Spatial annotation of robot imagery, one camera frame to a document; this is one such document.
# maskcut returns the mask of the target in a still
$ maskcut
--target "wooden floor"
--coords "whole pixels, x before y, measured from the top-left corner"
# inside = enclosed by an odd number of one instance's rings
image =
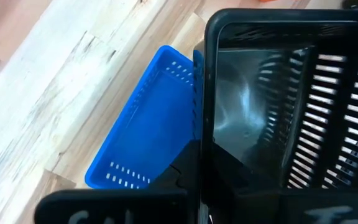
[[[340,0],[0,0],[0,223],[85,188],[85,172],[156,50],[191,57],[224,7],[338,8]]]

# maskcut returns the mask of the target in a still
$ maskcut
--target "light wood plank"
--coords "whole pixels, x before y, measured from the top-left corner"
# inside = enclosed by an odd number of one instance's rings
[[[11,178],[15,178],[13,184],[9,179],[0,180],[0,223],[14,223],[17,220],[41,179],[42,173],[41,167],[30,166],[23,175],[11,174]]]
[[[241,2],[242,0],[202,0],[195,13],[207,22],[215,12],[225,8],[239,7]]]
[[[32,125],[35,102],[94,23],[98,3],[54,1],[0,73],[0,153]]]
[[[97,102],[93,93],[99,90],[101,77],[109,75],[105,71],[113,57],[114,50],[95,37],[86,33],[81,38],[35,103],[26,126],[1,153],[0,185],[7,184],[10,189],[0,194],[15,195],[22,185],[17,179],[30,181],[27,171],[33,166],[44,167],[55,148],[64,144],[65,136],[75,134],[71,129],[81,126],[76,119],[81,119],[84,110],[92,110],[88,105]],[[16,203],[8,198],[0,198],[0,208]]]
[[[34,212],[38,203],[42,198],[50,193],[59,190],[70,190],[75,188],[75,183],[60,177],[49,171],[44,171],[37,187],[35,188],[31,198],[24,207],[23,212],[17,219],[17,224],[34,223]]]
[[[192,13],[172,42],[172,47],[188,58],[193,58],[194,46],[204,39],[205,21]]]
[[[270,2],[262,2],[259,7],[261,9],[290,9],[296,8],[296,5],[299,1],[308,1],[308,0],[276,0]]]
[[[310,0],[306,9],[340,9],[342,0]]]

